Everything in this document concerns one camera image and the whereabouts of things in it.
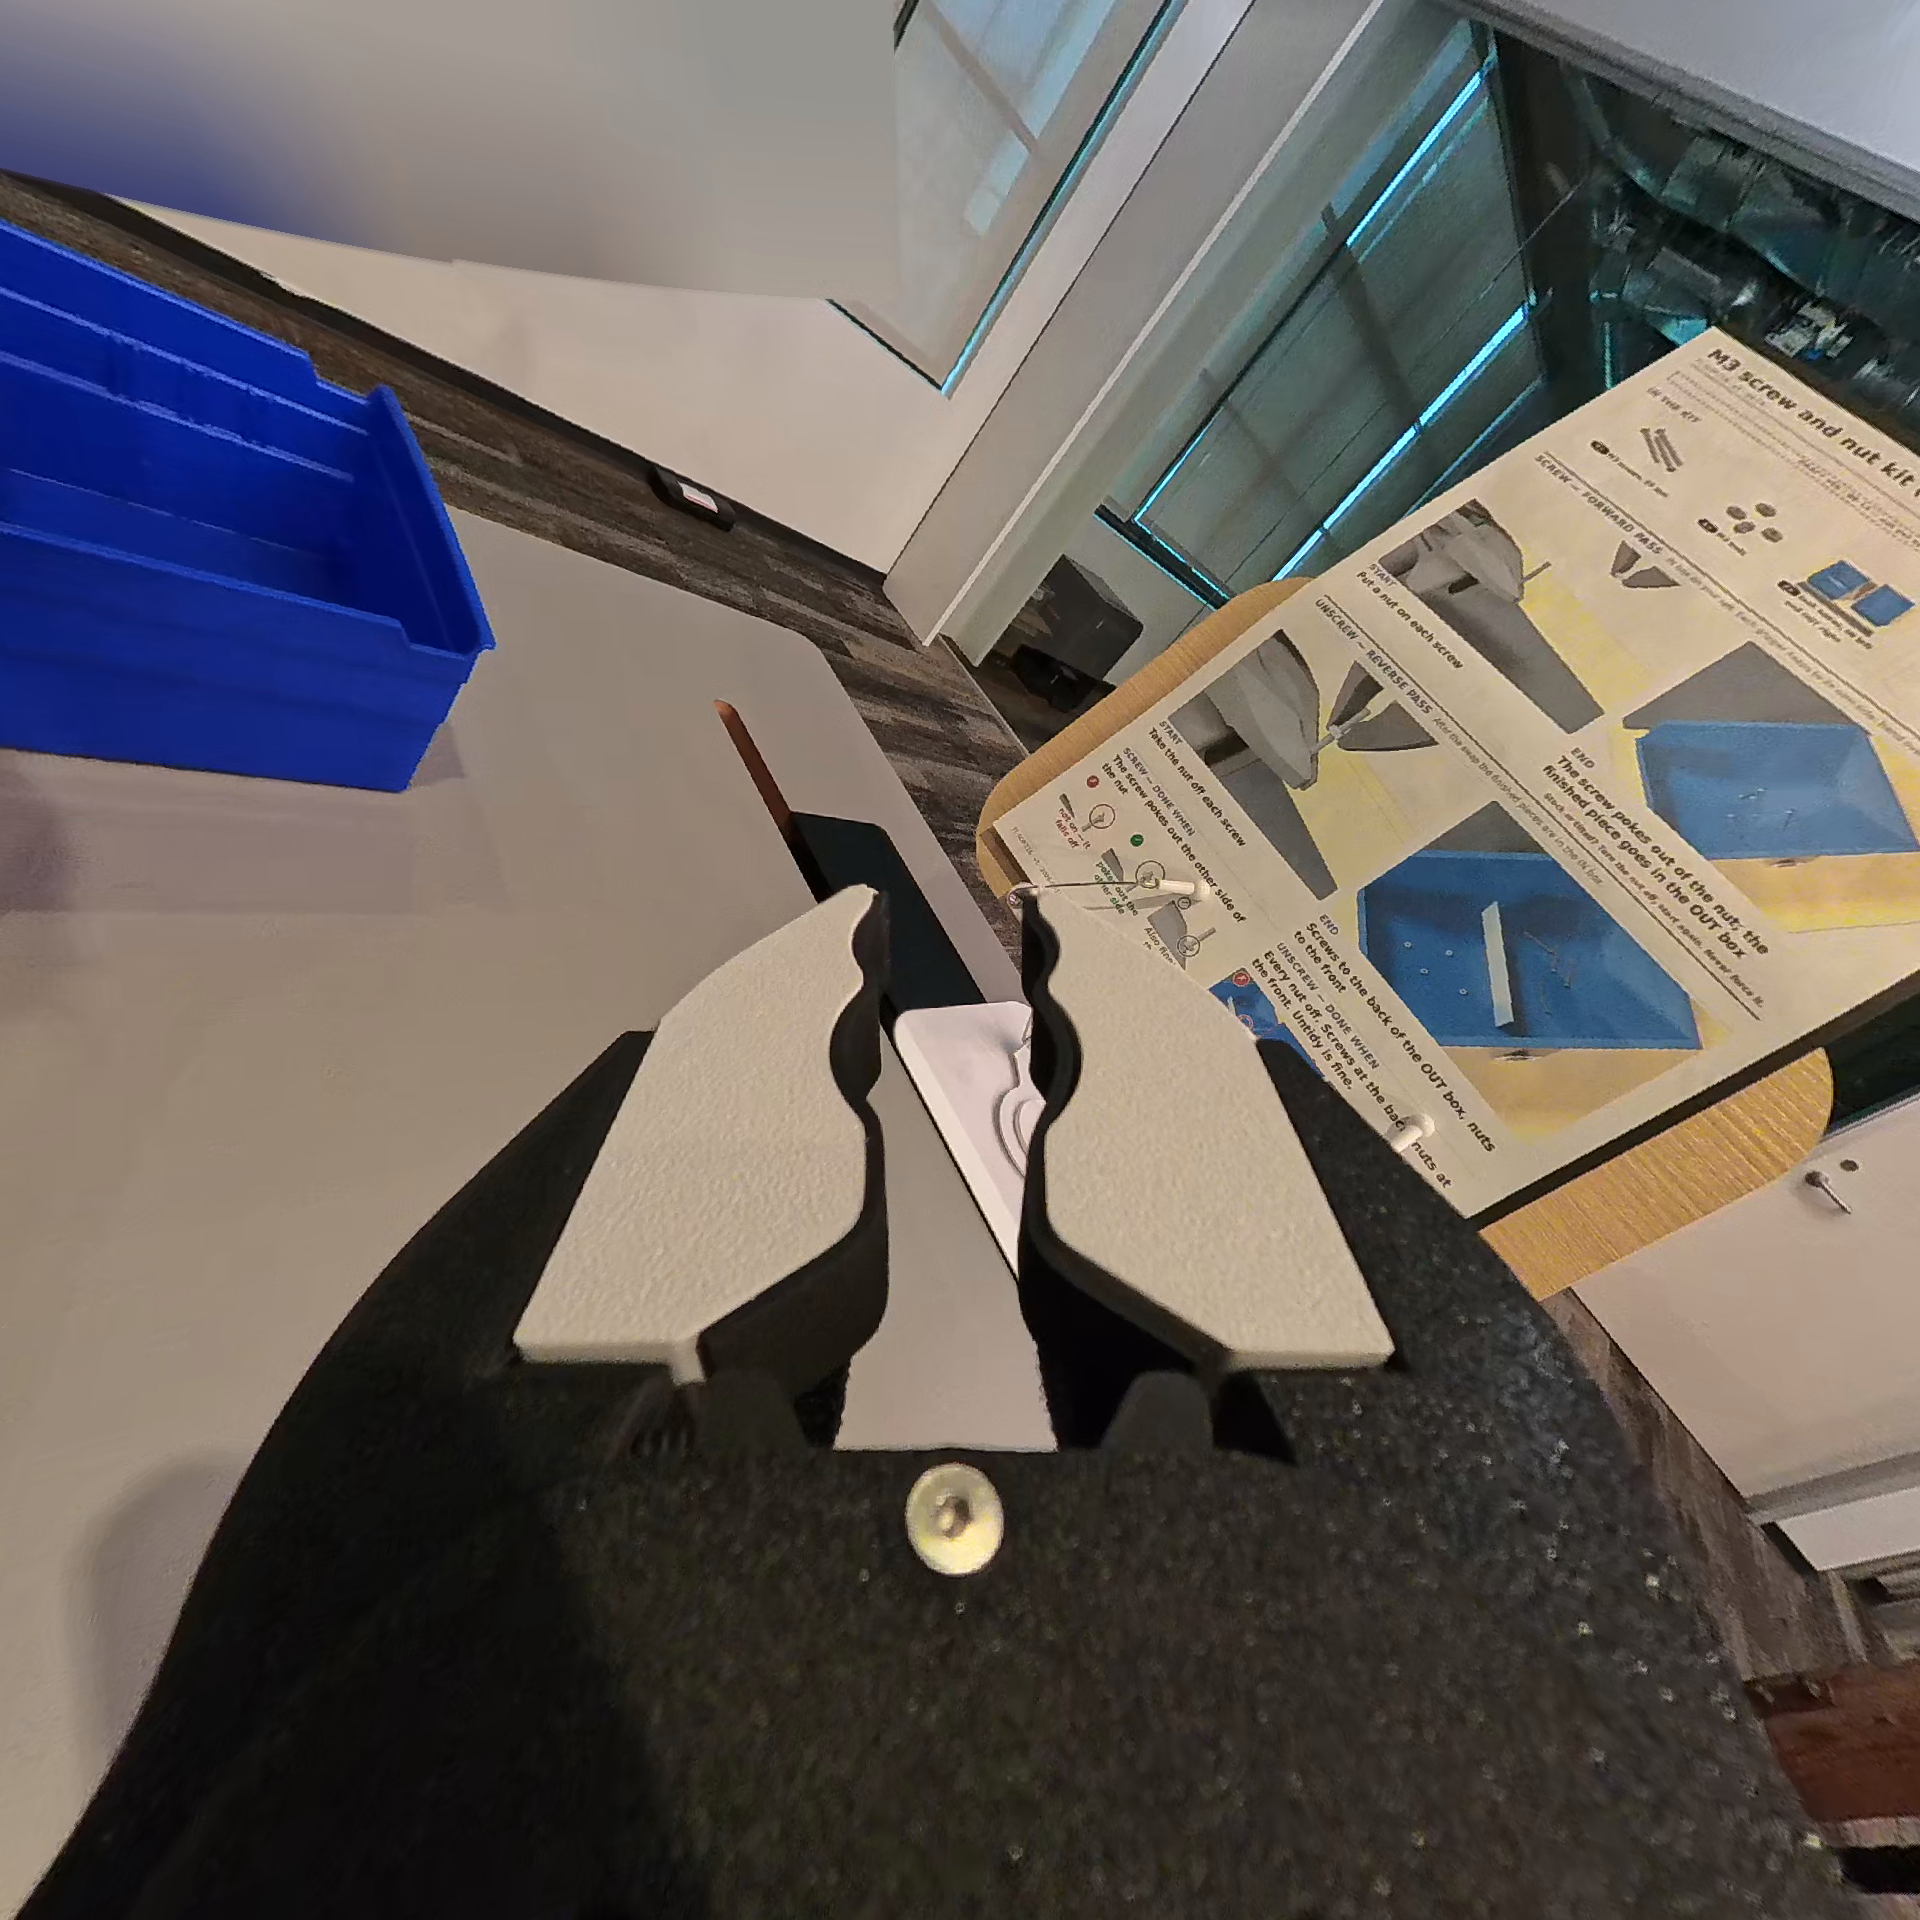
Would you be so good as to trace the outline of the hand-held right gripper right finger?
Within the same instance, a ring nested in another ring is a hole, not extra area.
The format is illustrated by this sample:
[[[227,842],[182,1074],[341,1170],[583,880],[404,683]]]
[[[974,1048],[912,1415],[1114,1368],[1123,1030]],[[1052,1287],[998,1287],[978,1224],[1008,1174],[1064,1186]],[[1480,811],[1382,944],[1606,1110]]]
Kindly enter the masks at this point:
[[[1376,1368],[1397,1344],[1256,1038],[1067,896],[1022,903],[1040,1120],[1016,1294],[1063,1448],[1139,1381],[1197,1409],[1242,1376]]]

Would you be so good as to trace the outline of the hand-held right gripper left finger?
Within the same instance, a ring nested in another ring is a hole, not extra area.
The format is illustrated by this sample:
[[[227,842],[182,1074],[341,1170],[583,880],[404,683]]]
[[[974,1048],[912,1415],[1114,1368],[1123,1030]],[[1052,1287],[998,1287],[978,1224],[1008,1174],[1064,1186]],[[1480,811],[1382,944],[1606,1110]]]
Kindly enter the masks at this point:
[[[772,1377],[830,1447],[888,1299],[884,907],[854,883],[731,954],[644,1038],[523,1306],[530,1361]]]

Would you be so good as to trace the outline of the blue plastic bin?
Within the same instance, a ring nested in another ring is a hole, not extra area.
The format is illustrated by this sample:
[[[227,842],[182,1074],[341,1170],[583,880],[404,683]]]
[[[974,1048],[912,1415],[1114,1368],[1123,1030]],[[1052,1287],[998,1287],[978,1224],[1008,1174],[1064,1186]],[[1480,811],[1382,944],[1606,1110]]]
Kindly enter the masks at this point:
[[[4,745],[397,793],[494,649],[391,387],[4,224]]]

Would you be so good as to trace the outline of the black table inlay panel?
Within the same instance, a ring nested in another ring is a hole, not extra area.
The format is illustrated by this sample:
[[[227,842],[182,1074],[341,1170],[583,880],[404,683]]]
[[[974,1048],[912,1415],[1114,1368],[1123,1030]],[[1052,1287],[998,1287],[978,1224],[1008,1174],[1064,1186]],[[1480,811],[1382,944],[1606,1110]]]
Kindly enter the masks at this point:
[[[830,813],[791,811],[784,835],[816,898],[824,901],[864,883],[882,901],[888,953],[879,994],[884,1030],[893,1030],[900,1014],[984,1000],[886,830]]]

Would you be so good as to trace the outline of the instruction sheet on stand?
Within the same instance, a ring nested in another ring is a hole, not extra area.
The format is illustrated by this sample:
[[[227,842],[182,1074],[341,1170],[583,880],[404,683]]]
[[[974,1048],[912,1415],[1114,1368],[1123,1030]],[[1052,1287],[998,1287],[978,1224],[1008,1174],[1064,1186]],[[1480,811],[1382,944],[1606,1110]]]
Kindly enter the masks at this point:
[[[1242,592],[998,779],[975,830],[1312,1063],[1541,1297],[1794,1168],[1831,1046],[1915,1014],[1915,851],[1717,862],[1394,582]]]

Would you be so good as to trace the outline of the dark box behind glass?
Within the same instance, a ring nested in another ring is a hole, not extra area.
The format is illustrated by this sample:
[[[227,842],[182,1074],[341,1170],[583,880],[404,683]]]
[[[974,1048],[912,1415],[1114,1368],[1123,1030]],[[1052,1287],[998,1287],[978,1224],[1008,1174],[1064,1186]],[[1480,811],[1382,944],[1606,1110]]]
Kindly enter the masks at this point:
[[[1011,625],[1015,677],[1053,711],[1067,712],[1100,696],[1143,627],[1140,615],[1098,573],[1058,557]]]

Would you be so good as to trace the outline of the printed instruction sheet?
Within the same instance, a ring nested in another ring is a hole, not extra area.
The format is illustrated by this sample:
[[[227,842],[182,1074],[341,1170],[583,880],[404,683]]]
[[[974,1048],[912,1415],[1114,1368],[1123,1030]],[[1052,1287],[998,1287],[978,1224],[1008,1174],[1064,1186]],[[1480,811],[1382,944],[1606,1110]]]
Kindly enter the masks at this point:
[[[1499,1215],[1915,992],[1915,597],[1915,448],[1712,329],[992,835]]]

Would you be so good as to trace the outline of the white low cabinet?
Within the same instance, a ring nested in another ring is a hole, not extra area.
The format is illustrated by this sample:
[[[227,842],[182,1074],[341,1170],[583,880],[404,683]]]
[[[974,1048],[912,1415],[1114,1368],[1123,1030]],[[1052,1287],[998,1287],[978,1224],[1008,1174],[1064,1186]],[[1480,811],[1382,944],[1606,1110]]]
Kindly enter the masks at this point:
[[[1834,1170],[1853,1213],[1804,1186]],[[1917,1099],[1575,1285],[1758,1523],[1818,1569],[1917,1549]]]

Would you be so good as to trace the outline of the brown wooden table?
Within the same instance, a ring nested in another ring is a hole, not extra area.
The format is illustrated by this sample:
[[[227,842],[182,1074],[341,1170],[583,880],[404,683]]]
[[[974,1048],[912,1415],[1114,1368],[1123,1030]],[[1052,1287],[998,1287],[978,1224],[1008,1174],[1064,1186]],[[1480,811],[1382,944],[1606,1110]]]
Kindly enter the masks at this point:
[[[1776,1677],[1749,1693],[1814,1824],[1917,1818],[1917,1661]]]

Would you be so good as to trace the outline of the glass partition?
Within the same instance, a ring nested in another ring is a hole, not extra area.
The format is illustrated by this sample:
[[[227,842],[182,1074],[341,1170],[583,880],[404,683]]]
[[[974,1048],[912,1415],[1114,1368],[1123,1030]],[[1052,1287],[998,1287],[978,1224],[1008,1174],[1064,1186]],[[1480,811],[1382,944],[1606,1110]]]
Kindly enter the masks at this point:
[[[1103,530],[1215,607],[1354,553],[1714,327],[1915,442],[1917,331],[1812,299],[1640,191],[1583,130],[1575,78],[1778,154],[1510,31],[1447,24],[1126,454]]]

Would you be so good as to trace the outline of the frosted glass window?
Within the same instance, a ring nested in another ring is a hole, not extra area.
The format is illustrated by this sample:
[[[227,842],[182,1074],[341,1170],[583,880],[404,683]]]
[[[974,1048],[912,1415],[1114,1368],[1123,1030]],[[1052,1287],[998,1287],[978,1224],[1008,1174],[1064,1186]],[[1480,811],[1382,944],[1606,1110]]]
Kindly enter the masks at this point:
[[[839,307],[948,393],[1180,11],[895,3],[899,288]]]

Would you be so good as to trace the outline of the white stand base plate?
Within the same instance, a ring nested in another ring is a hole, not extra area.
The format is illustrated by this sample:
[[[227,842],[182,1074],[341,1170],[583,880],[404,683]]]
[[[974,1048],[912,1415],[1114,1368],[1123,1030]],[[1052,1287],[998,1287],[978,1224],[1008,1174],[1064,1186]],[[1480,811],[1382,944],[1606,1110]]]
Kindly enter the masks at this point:
[[[938,1125],[1004,1262],[1016,1269],[1024,1174],[1045,1102],[1022,1000],[935,1005],[895,1018],[895,1053]]]

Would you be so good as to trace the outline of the silver ventilation duct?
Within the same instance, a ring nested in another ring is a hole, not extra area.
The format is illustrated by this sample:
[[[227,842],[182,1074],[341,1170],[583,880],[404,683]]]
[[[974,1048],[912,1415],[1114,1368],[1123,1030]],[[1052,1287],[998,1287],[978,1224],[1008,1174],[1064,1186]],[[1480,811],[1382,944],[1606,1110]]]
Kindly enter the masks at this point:
[[[1812,299],[1915,343],[1914,217],[1619,87],[1575,78],[1572,96],[1590,141],[1640,191],[1740,241]]]

